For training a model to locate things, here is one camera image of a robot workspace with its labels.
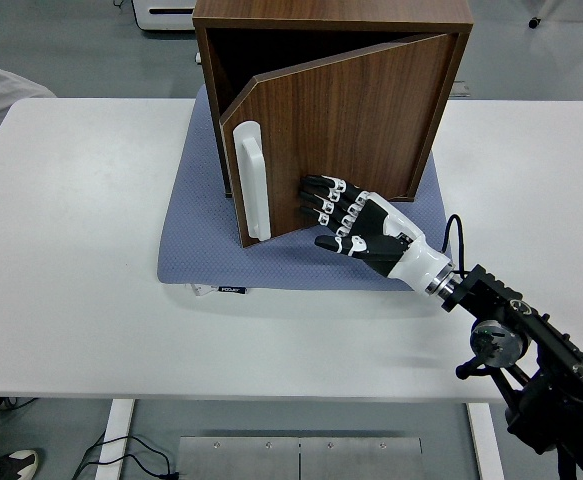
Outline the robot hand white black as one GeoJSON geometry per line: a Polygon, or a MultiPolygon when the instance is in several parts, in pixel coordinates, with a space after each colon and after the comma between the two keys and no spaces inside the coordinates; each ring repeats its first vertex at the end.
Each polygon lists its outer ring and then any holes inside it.
{"type": "Polygon", "coordinates": [[[452,261],[379,194],[343,179],[308,175],[301,179],[300,197],[307,203],[300,211],[331,231],[316,237],[316,246],[359,259],[424,295],[444,297],[452,290],[452,261]]]}

